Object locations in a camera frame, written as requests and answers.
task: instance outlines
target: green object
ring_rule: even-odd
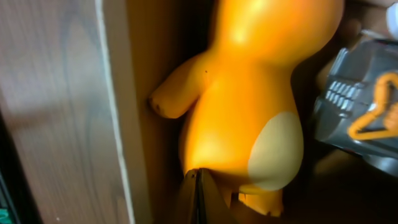
[[[0,224],[12,224],[7,209],[0,209]]]

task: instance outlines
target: oval belly patch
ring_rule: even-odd
[[[252,147],[249,177],[261,189],[281,189],[296,176],[302,159],[299,117],[293,112],[279,113],[264,126]]]

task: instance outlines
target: white object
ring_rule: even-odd
[[[387,9],[386,21],[391,36],[398,40],[398,2]]]

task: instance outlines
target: toy body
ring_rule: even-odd
[[[178,118],[197,102],[181,140],[184,172],[209,169],[227,203],[240,192],[247,206],[279,216],[280,189],[303,156],[290,76],[331,39],[343,0],[219,4],[210,48],[178,67],[150,103],[158,114]]]

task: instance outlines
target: orange plastic piece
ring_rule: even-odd
[[[290,77],[331,39],[344,2],[217,2],[208,50],[179,66],[149,101],[165,118],[191,108],[180,143],[184,173],[209,169],[224,196],[251,195],[247,206],[279,214],[282,206],[265,197],[295,177],[303,156]]]
[[[371,124],[387,110],[389,101],[389,84],[398,88],[398,74],[389,72],[377,79],[374,87],[375,108],[358,118],[349,128],[348,134],[351,138],[359,141],[393,138],[398,136],[398,104],[392,105],[390,112],[384,118],[385,130],[370,131],[362,133],[361,130]]]

